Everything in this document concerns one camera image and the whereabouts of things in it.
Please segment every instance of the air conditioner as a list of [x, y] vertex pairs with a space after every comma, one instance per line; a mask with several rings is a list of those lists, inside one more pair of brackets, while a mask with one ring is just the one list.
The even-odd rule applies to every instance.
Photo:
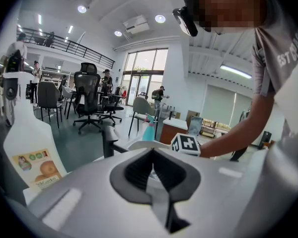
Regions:
[[142, 15], [124, 22], [124, 25], [126, 27], [126, 32], [131, 34], [140, 33], [150, 29], [146, 18]]

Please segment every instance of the railing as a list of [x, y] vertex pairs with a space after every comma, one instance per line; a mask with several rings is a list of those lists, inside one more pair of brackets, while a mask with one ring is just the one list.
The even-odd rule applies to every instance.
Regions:
[[22, 30], [23, 33], [26, 34], [26, 43], [33, 43], [52, 49], [62, 50], [64, 52], [94, 61], [107, 68], [113, 68], [115, 61], [74, 41], [66, 40], [63, 37], [51, 35], [50, 33], [39, 32], [34, 29], [22, 28]]

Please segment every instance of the gray t-shirt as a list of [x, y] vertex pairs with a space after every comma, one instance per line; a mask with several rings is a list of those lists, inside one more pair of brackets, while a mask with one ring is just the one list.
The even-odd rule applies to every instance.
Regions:
[[[277, 93], [298, 64], [298, 26], [277, 0], [266, 0], [263, 26], [255, 29], [252, 49], [254, 94]], [[283, 136], [289, 135], [284, 124]]]

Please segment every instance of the bottle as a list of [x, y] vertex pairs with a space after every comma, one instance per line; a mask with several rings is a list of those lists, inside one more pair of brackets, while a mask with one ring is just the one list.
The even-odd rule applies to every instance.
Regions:
[[145, 121], [148, 121], [149, 122], [149, 126], [147, 127], [147, 129], [145, 130], [144, 132], [144, 135], [143, 135], [143, 141], [154, 141], [154, 117], [146, 114], [147, 117], [146, 117], [146, 120]]
[[30, 100], [25, 99], [26, 85], [33, 75], [19, 71], [4, 73], [3, 77], [5, 97], [15, 98], [14, 123], [3, 148], [24, 182], [40, 192], [67, 172], [56, 149], [51, 126], [34, 116]]

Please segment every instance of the recessed light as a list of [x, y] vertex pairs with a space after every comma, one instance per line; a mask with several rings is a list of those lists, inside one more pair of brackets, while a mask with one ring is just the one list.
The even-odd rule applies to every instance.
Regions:
[[155, 20], [158, 22], [158, 23], [164, 23], [165, 22], [165, 16], [163, 15], [157, 15], [155, 17]]
[[120, 37], [120, 36], [122, 36], [123, 34], [122, 34], [121, 32], [119, 32], [119, 31], [115, 31], [115, 35], [118, 36], [118, 37]]
[[80, 13], [85, 13], [87, 11], [86, 7], [83, 5], [80, 5], [79, 7], [77, 7], [77, 9]]

